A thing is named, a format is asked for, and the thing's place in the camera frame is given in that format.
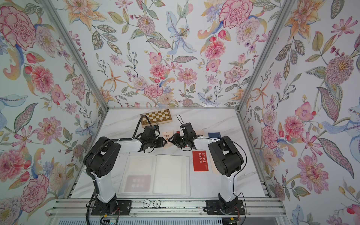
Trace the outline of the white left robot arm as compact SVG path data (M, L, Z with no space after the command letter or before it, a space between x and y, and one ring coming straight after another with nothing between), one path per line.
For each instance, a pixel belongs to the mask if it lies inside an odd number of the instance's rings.
M167 141L160 136L157 125L146 126L143 133L132 138L99 138L83 160L86 174L95 188L94 196L105 204L116 199L110 173L120 153L145 152L147 149L162 148L166 144Z

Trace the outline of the white photo album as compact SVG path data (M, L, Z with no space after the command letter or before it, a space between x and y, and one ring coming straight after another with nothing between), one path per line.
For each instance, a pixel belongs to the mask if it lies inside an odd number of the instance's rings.
M150 175L150 191L145 193L124 192L125 182L129 175ZM190 194L189 157L175 155L129 156L118 194L188 196Z

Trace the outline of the red card white characters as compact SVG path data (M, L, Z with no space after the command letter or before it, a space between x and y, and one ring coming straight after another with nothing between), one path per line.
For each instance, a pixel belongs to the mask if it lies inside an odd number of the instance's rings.
M151 189L150 175L129 175L125 182L124 192L145 193Z

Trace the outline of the beige time will tell card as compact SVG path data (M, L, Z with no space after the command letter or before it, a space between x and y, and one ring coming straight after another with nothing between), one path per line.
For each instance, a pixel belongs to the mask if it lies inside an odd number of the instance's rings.
M173 136L173 134L173 131L167 131L162 133L162 137L167 141L167 144L164 146L164 148L169 148L173 145L171 142L169 142L169 139Z

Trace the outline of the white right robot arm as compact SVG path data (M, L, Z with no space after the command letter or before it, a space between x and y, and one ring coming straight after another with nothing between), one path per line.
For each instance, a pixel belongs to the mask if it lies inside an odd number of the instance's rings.
M219 193L219 200L230 203L238 196L235 194L235 176L240 173L247 163L247 156L242 156L238 148L243 148L230 137L205 137L196 134L191 123L181 125L183 135L175 133L169 142L178 148L191 150L207 149L217 171L223 176Z

